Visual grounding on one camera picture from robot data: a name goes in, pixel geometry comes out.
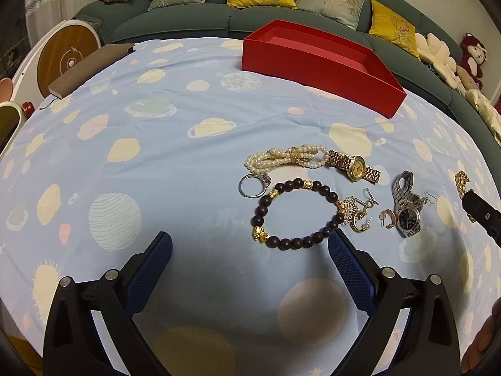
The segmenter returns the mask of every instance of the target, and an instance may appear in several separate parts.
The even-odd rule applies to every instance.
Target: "wall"
[[[482,92],[491,99],[501,89],[501,34],[479,0],[405,0],[436,22],[458,44],[470,32],[487,48]]]

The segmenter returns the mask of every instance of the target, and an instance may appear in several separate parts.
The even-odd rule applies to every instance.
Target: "blue rubber pad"
[[[129,317],[144,309],[171,256],[172,239],[165,233],[128,284],[125,312]]]
[[[357,308],[369,317],[376,310],[376,287],[355,257],[355,249],[346,244],[344,234],[334,231],[329,236],[329,254],[350,292]]]

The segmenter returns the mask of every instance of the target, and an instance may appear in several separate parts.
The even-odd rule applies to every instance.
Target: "black watch face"
[[[398,225],[405,232],[409,232],[414,229],[418,222],[419,218],[414,209],[404,209],[398,214]]]

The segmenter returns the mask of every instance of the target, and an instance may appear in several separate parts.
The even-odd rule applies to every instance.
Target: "light blue bed sheet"
[[[134,321],[169,371],[330,374],[363,320],[327,242],[286,252],[259,244],[250,225],[257,200],[237,190],[250,154],[315,144],[363,156],[382,172],[380,182],[282,166],[272,184],[318,179],[341,198],[363,198],[369,187],[379,202],[369,211],[370,230],[347,227],[346,235],[402,276],[438,274],[464,352],[501,295],[501,253],[469,222],[453,180],[464,169],[470,187],[501,209],[470,136],[412,93],[388,120],[324,91],[243,72],[241,47],[217,38],[143,42],[27,121],[0,162],[0,298],[25,337],[42,353],[61,277],[97,279],[166,231],[172,259]],[[414,173],[415,193],[438,198],[411,238],[378,218],[394,208],[391,184],[404,170]],[[293,191],[273,202],[265,228],[303,237],[335,212],[317,194]],[[378,368],[389,362],[402,324]]]

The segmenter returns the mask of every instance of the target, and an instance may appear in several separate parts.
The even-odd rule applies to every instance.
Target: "red gift box lid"
[[[388,118],[406,97],[397,79],[369,48],[282,20],[274,20],[244,39],[242,70],[316,87]]]

